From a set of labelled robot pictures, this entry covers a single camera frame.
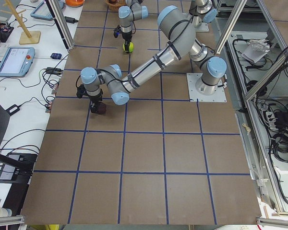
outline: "wooden stand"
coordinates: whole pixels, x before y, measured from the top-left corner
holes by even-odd
[[[19,44],[25,45],[25,44],[39,43],[40,34],[41,34],[40,31],[29,32],[27,27],[25,26],[25,24],[23,22],[23,14],[22,13],[25,10],[17,12],[10,0],[5,0],[5,4],[3,6],[8,6],[10,8],[11,12],[9,12],[9,11],[2,11],[2,12],[13,14],[19,23],[18,27],[22,27],[22,29],[24,30],[20,36]]]

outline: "robotic arm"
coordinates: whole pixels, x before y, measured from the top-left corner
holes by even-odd
[[[191,60],[203,71],[201,82],[206,84],[206,88],[217,86],[219,78],[226,71],[226,63],[221,58],[212,56],[207,48],[195,39],[195,29],[190,21],[176,6],[166,7],[159,14],[157,20],[159,28],[169,39],[166,47],[123,79],[121,79],[118,65],[107,66],[103,69],[84,68],[81,71],[83,85],[78,87],[77,96],[89,96],[92,101],[91,111],[102,114],[105,112],[105,108],[101,103],[100,84],[107,85],[115,104],[123,105],[128,102],[129,93],[188,53]]]
[[[211,0],[192,0],[188,18],[194,17],[195,27],[201,23],[211,23],[216,18],[217,11]]]
[[[122,34],[125,43],[123,49],[126,53],[133,51],[132,39],[132,23],[139,19],[148,17],[146,6],[141,6],[143,0],[126,0],[127,6],[122,6],[119,9],[120,24],[114,29],[114,37],[117,38]]]

